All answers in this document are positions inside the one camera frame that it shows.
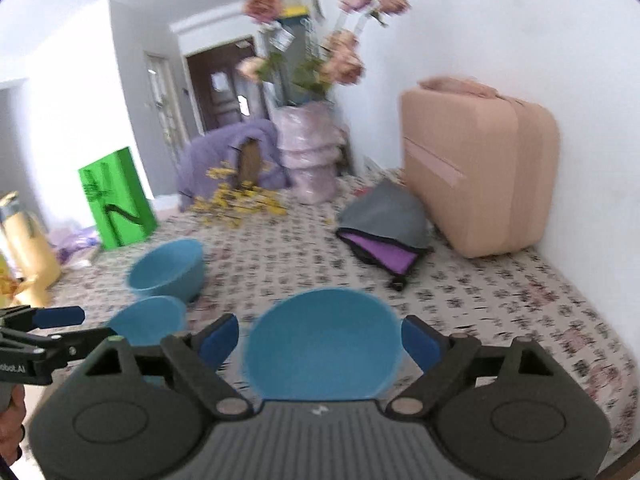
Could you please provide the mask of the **person left hand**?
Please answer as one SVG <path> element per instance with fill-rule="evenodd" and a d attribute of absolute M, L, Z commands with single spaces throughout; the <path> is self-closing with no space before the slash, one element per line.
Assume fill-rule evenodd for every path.
<path fill-rule="evenodd" d="M 25 416 L 25 388 L 23 385 L 16 385 L 12 390 L 9 407 L 0 417 L 1 456 L 8 466 L 22 456 L 20 444 L 25 437 Z"/>

